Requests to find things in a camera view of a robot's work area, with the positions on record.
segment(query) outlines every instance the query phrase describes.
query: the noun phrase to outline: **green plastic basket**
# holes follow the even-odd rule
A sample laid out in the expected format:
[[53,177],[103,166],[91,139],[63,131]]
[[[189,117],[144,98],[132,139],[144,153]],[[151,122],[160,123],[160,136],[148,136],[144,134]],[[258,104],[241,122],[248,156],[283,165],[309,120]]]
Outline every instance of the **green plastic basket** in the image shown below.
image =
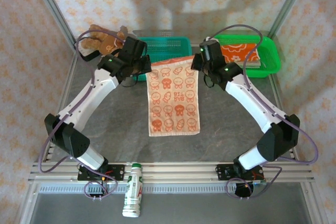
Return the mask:
[[[219,40],[221,45],[258,43],[260,41],[260,37],[255,35],[221,34],[215,38]],[[250,78],[264,78],[271,73],[277,73],[281,68],[281,62],[273,40],[264,36],[257,50],[261,66],[258,69],[247,68],[247,75]]]
[[[190,40],[187,37],[140,37],[139,39],[147,43],[147,54],[152,63],[192,55]],[[138,80],[145,81],[146,75],[139,75]]]

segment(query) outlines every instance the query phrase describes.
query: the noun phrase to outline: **orange cloth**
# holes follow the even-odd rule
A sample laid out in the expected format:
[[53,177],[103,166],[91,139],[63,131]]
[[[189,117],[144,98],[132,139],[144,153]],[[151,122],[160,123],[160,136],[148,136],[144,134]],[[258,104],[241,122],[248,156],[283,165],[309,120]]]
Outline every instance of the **orange cloth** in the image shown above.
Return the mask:
[[190,69],[194,56],[152,64],[146,74],[149,136],[195,135],[200,132],[198,71]]
[[[225,61],[228,62],[243,62],[246,59],[247,54],[256,46],[256,44],[240,44],[240,45],[225,45],[221,46],[222,54],[225,57]],[[255,50],[248,62],[259,61],[260,57],[258,51]]]

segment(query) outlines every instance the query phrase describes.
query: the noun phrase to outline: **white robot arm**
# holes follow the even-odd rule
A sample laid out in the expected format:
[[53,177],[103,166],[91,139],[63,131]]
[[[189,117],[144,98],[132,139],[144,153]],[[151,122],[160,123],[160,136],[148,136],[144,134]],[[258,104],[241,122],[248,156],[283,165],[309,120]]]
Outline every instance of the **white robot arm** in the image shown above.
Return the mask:
[[[144,42],[127,37],[118,57],[107,55],[100,60],[98,69],[94,72],[93,82],[89,81],[57,116],[49,114],[45,118],[47,132],[50,134],[60,119],[66,114],[69,115],[56,131],[52,142],[83,164],[101,173],[106,172],[108,161],[90,145],[90,140],[81,134],[81,131],[102,100],[126,77],[151,71],[149,56],[141,56],[145,47]],[[90,86],[92,90],[89,95],[69,114],[71,108],[86,95]]]
[[253,89],[264,103],[269,105],[275,113],[296,126],[300,120],[296,115],[287,116],[274,106],[249,81],[249,88],[243,76],[243,70],[234,62],[226,63],[220,45],[215,40],[204,41],[200,44],[201,54],[196,54],[192,69],[202,71],[211,78],[213,84],[219,85],[224,91],[232,95],[256,120],[264,133],[256,146],[241,154],[234,160],[234,169],[238,176],[247,170],[267,161],[274,161],[285,152],[297,145],[298,132],[277,118],[252,94]]

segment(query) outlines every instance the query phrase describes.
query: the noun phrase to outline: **white bottle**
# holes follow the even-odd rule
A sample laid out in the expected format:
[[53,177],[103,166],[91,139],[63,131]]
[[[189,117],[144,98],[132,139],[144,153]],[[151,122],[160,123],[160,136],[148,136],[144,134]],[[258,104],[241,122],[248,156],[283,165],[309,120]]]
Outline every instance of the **white bottle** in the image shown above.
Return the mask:
[[125,217],[139,217],[142,196],[141,164],[132,164],[132,171],[127,181],[124,208],[122,215]]

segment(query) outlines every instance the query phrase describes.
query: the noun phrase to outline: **towel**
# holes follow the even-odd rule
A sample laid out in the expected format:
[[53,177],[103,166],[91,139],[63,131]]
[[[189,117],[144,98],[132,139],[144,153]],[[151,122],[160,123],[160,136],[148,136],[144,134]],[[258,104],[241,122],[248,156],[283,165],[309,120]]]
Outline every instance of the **towel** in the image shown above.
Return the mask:
[[149,136],[195,135],[200,132],[198,71],[194,56],[152,64],[146,74]]

